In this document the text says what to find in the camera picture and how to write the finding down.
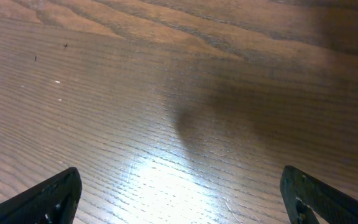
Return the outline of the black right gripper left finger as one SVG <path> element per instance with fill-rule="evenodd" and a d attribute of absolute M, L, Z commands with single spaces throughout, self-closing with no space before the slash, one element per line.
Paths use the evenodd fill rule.
<path fill-rule="evenodd" d="M 78 169 L 69 167 L 0 203 L 0 223 L 72 224 L 81 191 Z"/>

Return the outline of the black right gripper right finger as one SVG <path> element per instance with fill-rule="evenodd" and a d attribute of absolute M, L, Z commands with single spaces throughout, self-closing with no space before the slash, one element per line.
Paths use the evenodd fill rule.
<path fill-rule="evenodd" d="M 331 224 L 358 224 L 358 200 L 293 166 L 285 166 L 280 192 L 291 223 L 319 221 Z"/>

